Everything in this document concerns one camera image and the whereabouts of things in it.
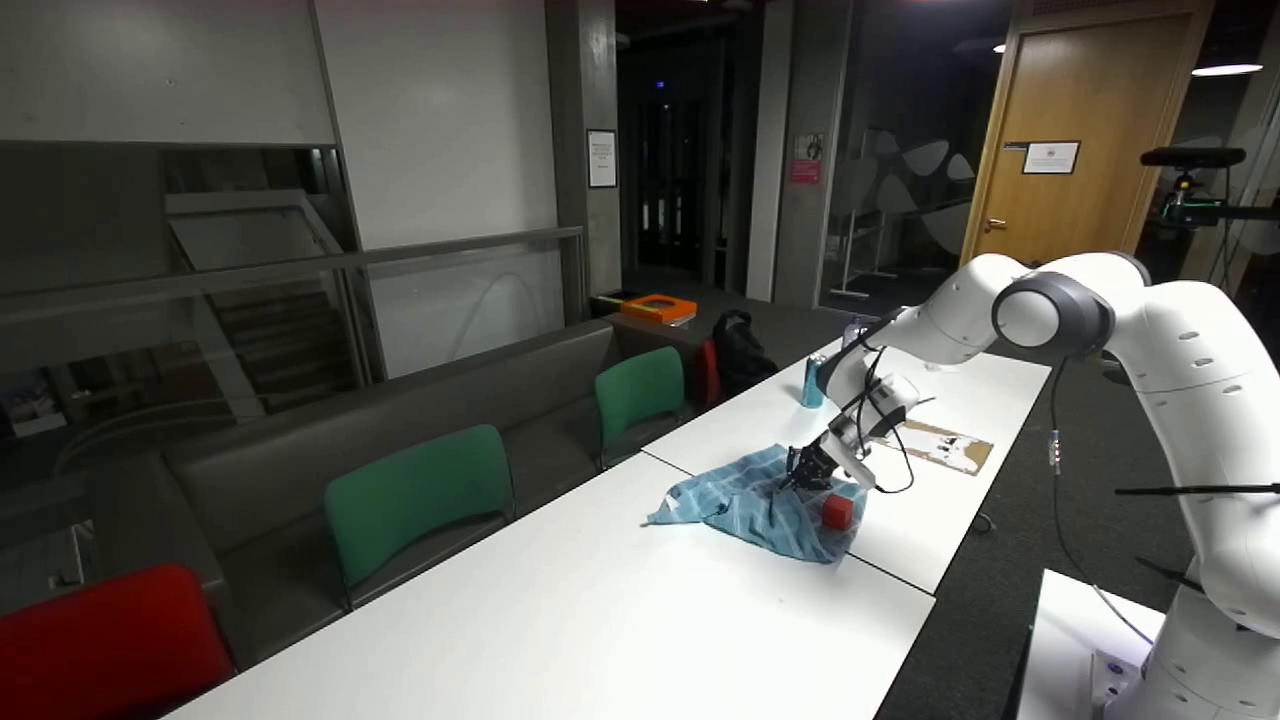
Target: crumpled cloth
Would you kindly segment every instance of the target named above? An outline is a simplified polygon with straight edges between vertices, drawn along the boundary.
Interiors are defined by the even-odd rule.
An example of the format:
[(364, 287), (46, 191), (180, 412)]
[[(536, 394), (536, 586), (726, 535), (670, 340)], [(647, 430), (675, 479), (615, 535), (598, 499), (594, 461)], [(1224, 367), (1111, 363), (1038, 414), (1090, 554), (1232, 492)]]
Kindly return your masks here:
[[(673, 484), (647, 522), (709, 522), (776, 554), (837, 564), (866, 518), (870, 489), (831, 479), (831, 489), (799, 489), (787, 479), (787, 448), (741, 454), (726, 468)], [(854, 526), (827, 533), (819, 509), (827, 492), (854, 499)]]

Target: chair backrest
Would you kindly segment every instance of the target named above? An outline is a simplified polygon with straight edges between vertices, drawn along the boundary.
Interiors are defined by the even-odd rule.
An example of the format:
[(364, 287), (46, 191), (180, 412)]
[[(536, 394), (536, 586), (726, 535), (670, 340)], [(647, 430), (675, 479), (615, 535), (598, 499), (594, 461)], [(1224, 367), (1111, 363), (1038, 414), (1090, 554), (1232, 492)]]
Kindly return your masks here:
[(364, 582), (411, 541), (504, 513), (512, 473), (494, 422), (447, 430), (379, 454), (326, 489), (326, 517), (345, 561), (350, 586)]
[(162, 717), (234, 674), (187, 567), (150, 567), (0, 621), (0, 717)]
[(598, 375), (602, 441), (615, 441), (654, 414), (673, 414), (685, 406), (685, 358), (675, 349), (654, 349), (627, 357)]

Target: orange object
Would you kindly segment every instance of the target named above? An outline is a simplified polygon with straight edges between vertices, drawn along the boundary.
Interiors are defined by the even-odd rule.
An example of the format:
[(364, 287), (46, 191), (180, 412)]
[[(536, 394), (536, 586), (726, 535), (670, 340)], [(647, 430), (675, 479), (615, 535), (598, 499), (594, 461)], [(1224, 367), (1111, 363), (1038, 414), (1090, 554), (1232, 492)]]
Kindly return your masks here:
[(698, 319), (698, 300), (647, 291), (647, 296), (625, 300), (625, 316), (682, 329), (682, 322)]

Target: red chair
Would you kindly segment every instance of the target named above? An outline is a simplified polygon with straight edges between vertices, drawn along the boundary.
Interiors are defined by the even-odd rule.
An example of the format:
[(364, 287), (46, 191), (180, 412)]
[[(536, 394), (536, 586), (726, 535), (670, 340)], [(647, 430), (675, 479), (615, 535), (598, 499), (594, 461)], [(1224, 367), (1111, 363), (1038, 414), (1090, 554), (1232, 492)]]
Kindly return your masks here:
[(162, 717), (234, 674), (187, 567), (151, 567), (0, 621), (0, 717)]

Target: wire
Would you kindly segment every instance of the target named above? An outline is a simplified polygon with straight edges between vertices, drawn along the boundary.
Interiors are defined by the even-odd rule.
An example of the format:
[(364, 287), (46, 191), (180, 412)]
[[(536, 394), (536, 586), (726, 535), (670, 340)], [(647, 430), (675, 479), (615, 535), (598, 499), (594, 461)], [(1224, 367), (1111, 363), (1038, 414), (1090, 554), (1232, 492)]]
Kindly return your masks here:
[(1140, 636), (1146, 644), (1156, 644), (1146, 629), (1138, 629), (1111, 599), (1105, 586), (1096, 586), (1096, 580), (1080, 567), (1074, 542), (1068, 542), (1068, 533), (1063, 533), (1063, 464), (1061, 464), (1061, 380), (1068, 372), (1068, 358), (1054, 363), (1054, 375), (1047, 375), (1047, 468), (1054, 468), (1054, 533), (1058, 533), (1058, 542), (1061, 551), (1068, 554), (1068, 567), (1096, 592), (1096, 599), (1105, 599), (1111, 608), (1111, 616), (1132, 630)]

